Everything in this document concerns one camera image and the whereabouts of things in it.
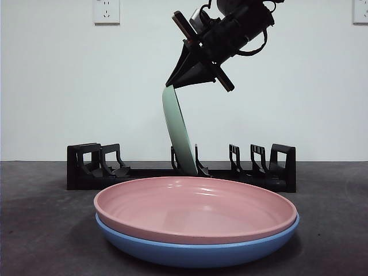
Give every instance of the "stacked plates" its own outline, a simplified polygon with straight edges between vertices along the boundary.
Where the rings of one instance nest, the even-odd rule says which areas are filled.
[[[224,267],[282,247],[299,216],[282,196],[214,178],[128,181],[99,192],[96,220],[117,248],[176,267]]]

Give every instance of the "plate rim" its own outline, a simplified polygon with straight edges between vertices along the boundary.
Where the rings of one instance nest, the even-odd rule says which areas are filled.
[[[261,232],[260,231],[252,231],[252,232],[238,232],[236,234],[233,233],[233,235],[231,236],[219,236],[219,235],[206,235],[206,236],[201,236],[201,235],[183,235],[183,234],[175,234],[175,233],[170,233],[167,231],[153,231],[151,229],[147,229],[147,228],[138,228],[137,226],[128,224],[122,220],[116,219],[114,216],[112,216],[111,214],[107,213],[106,211],[104,211],[100,205],[98,204],[98,199],[100,198],[100,196],[105,193],[107,190],[109,189],[114,189],[117,186],[121,186],[121,185],[127,185],[129,183],[134,183],[134,182],[141,182],[141,181],[147,181],[150,179],[178,179],[178,178],[186,178],[186,179],[213,179],[213,180],[217,180],[217,181],[222,181],[222,182],[226,182],[227,185],[229,184],[233,184],[233,185],[245,185],[245,187],[247,187],[248,189],[258,189],[258,190],[262,190],[265,191],[269,194],[272,194],[273,196],[276,196],[278,198],[280,198],[281,200],[284,200],[289,206],[291,206],[292,208],[292,215],[289,217],[289,219],[287,219],[286,221],[284,221],[281,224],[277,224],[276,226],[273,227],[268,227],[263,229]],[[137,231],[143,231],[143,232],[147,232],[147,233],[152,233],[154,235],[161,235],[161,236],[169,236],[169,237],[173,237],[175,239],[217,239],[217,240],[226,240],[226,239],[236,239],[236,238],[240,238],[240,237],[252,237],[252,236],[256,236],[256,235],[266,235],[267,233],[273,232],[273,231],[277,231],[277,229],[283,229],[285,230],[287,227],[289,227],[290,225],[292,225],[293,221],[296,219],[297,216],[297,209],[295,207],[295,205],[287,198],[281,196],[280,194],[277,194],[273,191],[269,191],[266,190],[264,188],[261,187],[257,187],[254,185],[250,185],[247,183],[242,183],[242,182],[236,182],[236,181],[231,181],[231,180],[226,180],[226,179],[218,179],[218,178],[203,178],[203,177],[153,177],[153,178],[141,178],[141,179],[135,179],[135,180],[131,180],[131,181],[126,181],[126,182],[121,182],[115,185],[112,185],[110,187],[107,187],[103,190],[101,190],[93,199],[93,203],[96,209],[96,212],[100,215],[101,220],[107,219],[110,221],[114,221],[115,223],[118,223],[120,225],[123,225],[124,227],[130,228],[130,229],[135,229]]]
[[[96,221],[100,227],[104,230],[110,232],[114,236],[118,236],[123,239],[128,239],[132,242],[144,243],[151,246],[161,246],[161,247],[170,247],[170,248],[185,248],[185,249],[221,249],[221,248],[231,248],[231,247],[244,247],[244,246],[252,246],[259,243],[269,242],[275,240],[279,237],[287,235],[288,233],[294,231],[300,222],[300,215],[297,212],[297,216],[295,218],[294,223],[286,228],[285,230],[281,231],[280,233],[276,233],[274,235],[263,237],[261,239],[255,240],[248,240],[248,241],[241,241],[238,243],[221,243],[221,244],[180,244],[180,243],[165,243],[163,241],[154,241],[154,240],[147,240],[142,239],[140,237],[133,237],[127,234],[118,232],[111,227],[108,227],[99,217],[98,213],[95,214]]]

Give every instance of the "pink plate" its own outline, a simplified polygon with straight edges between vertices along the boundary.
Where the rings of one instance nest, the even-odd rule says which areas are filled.
[[[295,206],[279,194],[214,178],[158,177],[116,184],[94,199],[100,219],[123,234],[164,243],[224,244],[280,233]]]

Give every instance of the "blue plate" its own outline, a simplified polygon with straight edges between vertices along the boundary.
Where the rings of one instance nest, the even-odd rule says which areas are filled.
[[[265,257],[282,247],[293,235],[299,223],[276,235],[243,243],[191,245],[161,243],[138,239],[107,227],[96,214],[98,225],[114,246],[129,255],[165,266],[210,268],[240,265]]]

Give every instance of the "table surface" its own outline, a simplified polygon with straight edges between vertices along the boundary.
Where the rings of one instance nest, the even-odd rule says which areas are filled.
[[[1,275],[368,275],[368,162],[299,162],[297,188],[281,193],[301,221],[280,250],[236,267],[176,269],[109,244],[94,219],[98,191],[67,191],[65,162],[2,162]]]

